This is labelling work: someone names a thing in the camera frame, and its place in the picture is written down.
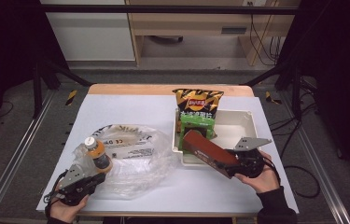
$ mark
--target food package in plastic bag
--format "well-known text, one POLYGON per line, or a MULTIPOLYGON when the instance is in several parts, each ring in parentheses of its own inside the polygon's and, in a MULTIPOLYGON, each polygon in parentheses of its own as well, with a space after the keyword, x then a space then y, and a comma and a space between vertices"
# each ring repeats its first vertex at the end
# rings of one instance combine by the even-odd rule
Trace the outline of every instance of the food package in plastic bag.
MULTIPOLYGON (((105 182, 95 192, 107 198, 131 199, 154 189, 179 164, 171 138, 161 131, 141 125, 108 125, 91 136, 103 142, 113 162, 105 182)), ((84 143, 74 151, 73 164, 85 175, 95 175, 92 159, 84 143)))

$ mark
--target orange juice bottle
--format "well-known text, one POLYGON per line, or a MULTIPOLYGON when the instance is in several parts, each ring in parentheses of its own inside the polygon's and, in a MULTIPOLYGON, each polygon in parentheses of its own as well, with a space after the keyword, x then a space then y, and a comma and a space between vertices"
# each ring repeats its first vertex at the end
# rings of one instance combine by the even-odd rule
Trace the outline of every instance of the orange juice bottle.
POLYGON ((113 167, 110 158, 105 154, 105 146, 94 137, 88 137, 84 141, 87 154, 93 159, 98 173, 108 173, 113 167))

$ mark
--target bottle cap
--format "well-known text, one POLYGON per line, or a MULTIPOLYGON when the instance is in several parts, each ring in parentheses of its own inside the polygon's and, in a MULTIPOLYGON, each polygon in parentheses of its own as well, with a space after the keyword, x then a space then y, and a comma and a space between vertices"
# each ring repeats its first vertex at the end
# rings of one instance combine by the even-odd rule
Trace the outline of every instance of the bottle cap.
POLYGON ((94 137, 86 138, 84 141, 84 144, 88 150, 93 150, 94 148, 96 148, 96 145, 97 145, 96 139, 94 137))

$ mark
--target person's arm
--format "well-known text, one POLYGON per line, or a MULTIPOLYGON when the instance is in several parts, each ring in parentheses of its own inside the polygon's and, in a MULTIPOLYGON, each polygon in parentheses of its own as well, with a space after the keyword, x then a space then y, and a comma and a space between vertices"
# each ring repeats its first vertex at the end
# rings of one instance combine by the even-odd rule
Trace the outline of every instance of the person's arm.
POLYGON ((47 224, 73 223, 79 210, 87 205, 88 198, 89 195, 86 195, 76 206, 69 206, 62 203, 59 199, 53 199, 53 202, 50 202, 50 217, 47 224))
MULTIPOLYGON (((271 160, 271 156, 261 151, 262 156, 271 160)), ((258 224, 293 224, 297 223, 297 215, 288 207, 284 189, 279 185, 278 178, 271 167, 264 166, 262 173, 256 178, 235 174, 242 183, 252 187, 262 203, 262 209, 257 215, 258 224)))

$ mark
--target person's right hand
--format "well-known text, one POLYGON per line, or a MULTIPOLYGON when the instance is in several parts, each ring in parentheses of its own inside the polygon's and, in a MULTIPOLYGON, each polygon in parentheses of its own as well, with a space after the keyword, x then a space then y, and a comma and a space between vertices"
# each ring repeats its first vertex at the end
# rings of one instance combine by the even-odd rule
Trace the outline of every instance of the person's right hand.
MULTIPOLYGON (((260 153, 263 157, 271 160, 271 156, 267 153, 263 151, 260 151, 260 153)), ((264 166, 262 173, 256 178, 249 178, 241 174, 235 174, 235 177, 238 178, 242 183, 252 187, 256 191, 256 193, 264 193, 280 188, 275 172, 271 167, 267 165, 264 166)))

